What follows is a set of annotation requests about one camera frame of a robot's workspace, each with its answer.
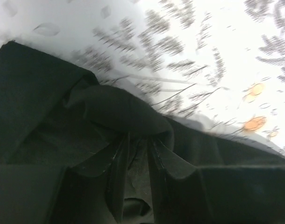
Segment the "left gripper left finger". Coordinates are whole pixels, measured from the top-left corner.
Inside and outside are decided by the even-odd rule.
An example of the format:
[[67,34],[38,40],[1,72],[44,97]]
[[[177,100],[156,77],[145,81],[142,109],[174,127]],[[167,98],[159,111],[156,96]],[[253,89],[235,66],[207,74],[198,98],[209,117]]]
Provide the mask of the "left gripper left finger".
[[129,135],[74,166],[0,165],[0,224],[120,224]]

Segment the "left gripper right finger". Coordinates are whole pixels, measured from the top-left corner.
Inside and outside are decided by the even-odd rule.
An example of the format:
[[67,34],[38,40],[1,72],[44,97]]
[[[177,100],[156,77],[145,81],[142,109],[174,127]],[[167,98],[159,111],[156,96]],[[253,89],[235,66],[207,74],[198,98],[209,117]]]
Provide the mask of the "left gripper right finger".
[[285,165],[193,166],[148,147],[157,224],[285,224]]

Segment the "black long sleeve shirt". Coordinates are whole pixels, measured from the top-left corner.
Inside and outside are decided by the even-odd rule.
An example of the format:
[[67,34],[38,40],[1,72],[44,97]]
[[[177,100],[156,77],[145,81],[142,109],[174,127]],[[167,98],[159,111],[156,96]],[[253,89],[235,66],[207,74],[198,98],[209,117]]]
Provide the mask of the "black long sleeve shirt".
[[125,134],[121,224],[156,224],[148,163],[153,140],[196,167],[285,165],[272,149],[188,128],[74,64],[16,42],[0,48],[0,165],[74,167]]

